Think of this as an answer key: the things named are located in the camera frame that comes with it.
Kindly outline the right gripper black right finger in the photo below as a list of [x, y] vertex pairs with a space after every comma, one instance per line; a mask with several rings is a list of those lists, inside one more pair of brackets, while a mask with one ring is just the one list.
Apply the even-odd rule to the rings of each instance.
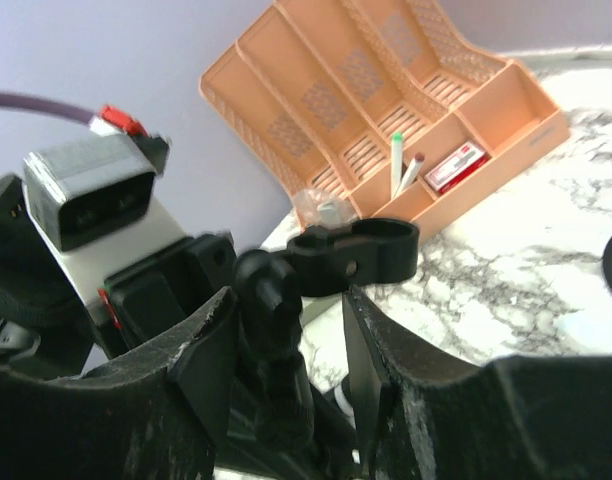
[[343, 297], [351, 402], [371, 479], [612, 479], [612, 355], [477, 366], [360, 289]]

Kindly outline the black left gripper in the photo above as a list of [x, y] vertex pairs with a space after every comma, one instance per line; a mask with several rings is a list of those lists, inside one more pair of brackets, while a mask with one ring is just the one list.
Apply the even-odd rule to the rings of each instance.
[[229, 285], [230, 233], [184, 237], [107, 277], [98, 289], [110, 324], [98, 344], [114, 359], [185, 320]]

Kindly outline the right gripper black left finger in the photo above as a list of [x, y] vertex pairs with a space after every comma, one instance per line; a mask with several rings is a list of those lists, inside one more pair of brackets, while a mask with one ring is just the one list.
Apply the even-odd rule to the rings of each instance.
[[212, 352], [236, 334], [223, 288], [190, 317], [80, 379], [42, 381], [0, 365], [0, 479], [210, 479], [216, 442], [195, 413], [228, 415], [230, 396], [198, 387], [232, 360]]

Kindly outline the small black tripod stand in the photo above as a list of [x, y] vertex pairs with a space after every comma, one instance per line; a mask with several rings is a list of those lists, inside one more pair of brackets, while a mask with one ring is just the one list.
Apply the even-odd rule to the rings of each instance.
[[240, 345], [224, 467], [275, 479], [359, 476], [354, 428], [307, 375], [302, 300], [412, 278], [419, 235], [413, 223], [368, 218], [311, 226], [283, 250], [237, 258]]

